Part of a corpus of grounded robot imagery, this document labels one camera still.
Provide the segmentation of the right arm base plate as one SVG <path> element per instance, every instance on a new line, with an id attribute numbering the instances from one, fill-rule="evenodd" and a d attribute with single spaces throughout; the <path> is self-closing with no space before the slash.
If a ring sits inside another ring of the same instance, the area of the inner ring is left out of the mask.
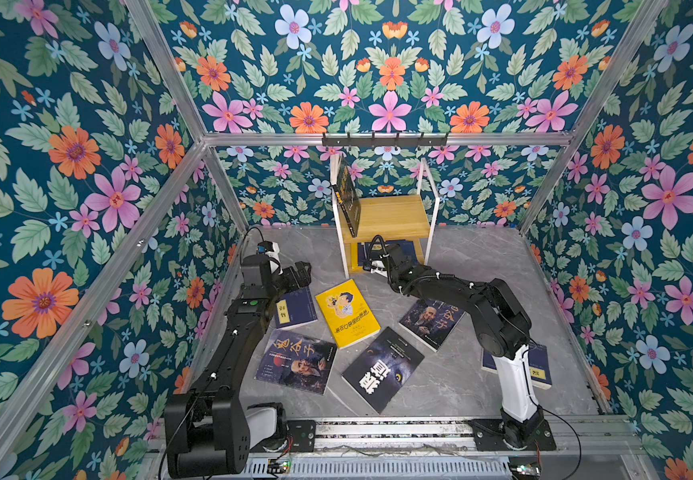
<path id="1" fill-rule="evenodd" d="M 540 450 L 557 451 L 550 423 L 544 420 L 534 433 L 526 434 L 524 440 L 510 442 L 507 438 L 504 422 L 499 418 L 473 419 L 468 422 L 472 427 L 474 442 L 478 451 L 529 452 Z"/>

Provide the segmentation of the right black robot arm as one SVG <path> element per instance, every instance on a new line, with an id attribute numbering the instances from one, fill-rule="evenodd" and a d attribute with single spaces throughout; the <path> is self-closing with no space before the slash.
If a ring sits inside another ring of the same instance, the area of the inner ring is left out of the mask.
<path id="1" fill-rule="evenodd" d="M 531 380 L 532 320 L 507 282 L 471 281 L 440 272 L 412 260 L 380 235 L 367 250 L 363 269 L 386 276 L 394 292 L 442 301 L 470 316 L 480 346 L 495 360 L 502 390 L 501 437 L 514 450 L 533 445 L 545 416 Z"/>

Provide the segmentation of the navy book yellow label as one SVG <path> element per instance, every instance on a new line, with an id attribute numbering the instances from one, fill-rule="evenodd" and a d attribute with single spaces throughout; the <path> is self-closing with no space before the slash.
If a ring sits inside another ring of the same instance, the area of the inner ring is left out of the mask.
<path id="1" fill-rule="evenodd" d="M 382 244 L 376 242 L 371 249 L 369 249 L 370 244 L 368 243 L 358 243 L 354 244 L 352 248 L 352 260 L 358 268 L 362 268 L 366 263 L 367 259 L 371 261 L 378 261 L 381 259 L 383 254 Z M 404 256 L 411 258 L 412 260 L 417 260 L 417 250 L 414 242 L 410 240 L 386 240 L 385 246 L 390 249 L 393 246 L 398 246 L 402 250 Z"/>

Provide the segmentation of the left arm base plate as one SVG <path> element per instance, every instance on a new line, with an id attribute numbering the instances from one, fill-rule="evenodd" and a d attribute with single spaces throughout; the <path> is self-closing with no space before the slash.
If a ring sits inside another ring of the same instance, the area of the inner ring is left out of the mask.
<path id="1" fill-rule="evenodd" d="M 276 429 L 272 436 L 260 440 L 250 448 L 252 453 L 266 453 L 280 455 L 283 453 L 310 453 L 314 451 L 316 440 L 316 428 L 318 423 L 314 420 L 286 420 L 276 422 Z"/>

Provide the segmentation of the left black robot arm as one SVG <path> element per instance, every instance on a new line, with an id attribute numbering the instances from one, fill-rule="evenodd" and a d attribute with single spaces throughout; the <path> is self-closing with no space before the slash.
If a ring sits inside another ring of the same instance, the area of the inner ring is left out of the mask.
<path id="1" fill-rule="evenodd" d="M 242 285 L 224 310 L 226 330 L 204 371 L 186 392 L 170 398 L 164 410 L 166 453 L 162 469 L 172 479 L 240 474 L 252 450 L 288 442 L 282 404 L 249 408 L 240 388 L 250 358 L 270 326 L 282 296 L 312 282 L 312 265 L 282 267 L 257 253 L 240 262 Z"/>

